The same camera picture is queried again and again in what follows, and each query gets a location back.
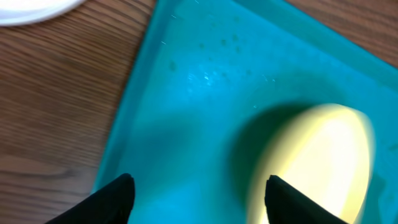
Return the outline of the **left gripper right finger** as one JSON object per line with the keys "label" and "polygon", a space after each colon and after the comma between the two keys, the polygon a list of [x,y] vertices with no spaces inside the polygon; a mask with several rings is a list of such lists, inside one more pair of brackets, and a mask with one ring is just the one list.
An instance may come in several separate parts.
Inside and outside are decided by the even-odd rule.
{"label": "left gripper right finger", "polygon": [[347,224],[276,175],[266,182],[264,203],[270,224]]}

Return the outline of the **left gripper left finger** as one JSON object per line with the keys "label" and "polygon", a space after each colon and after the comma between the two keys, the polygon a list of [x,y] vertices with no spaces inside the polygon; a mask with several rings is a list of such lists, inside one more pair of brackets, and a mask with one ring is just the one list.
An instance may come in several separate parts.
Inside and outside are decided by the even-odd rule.
{"label": "left gripper left finger", "polygon": [[125,173],[46,224],[127,224],[134,199],[134,179]]}

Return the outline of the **yellow plate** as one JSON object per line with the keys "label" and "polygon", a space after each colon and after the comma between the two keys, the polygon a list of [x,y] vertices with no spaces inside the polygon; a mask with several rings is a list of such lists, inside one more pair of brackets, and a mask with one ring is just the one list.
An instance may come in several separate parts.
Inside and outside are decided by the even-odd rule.
{"label": "yellow plate", "polygon": [[270,223],[270,180],[298,190],[332,217],[358,223],[373,174],[374,132],[362,112],[338,104],[307,109],[283,124],[256,161],[247,223]]}

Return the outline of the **white plate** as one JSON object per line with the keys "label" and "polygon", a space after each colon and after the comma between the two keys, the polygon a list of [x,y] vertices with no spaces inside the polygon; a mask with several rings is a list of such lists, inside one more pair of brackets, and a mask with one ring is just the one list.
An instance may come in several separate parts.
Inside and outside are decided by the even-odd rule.
{"label": "white plate", "polygon": [[1,27],[23,26],[61,16],[85,0],[1,0]]}

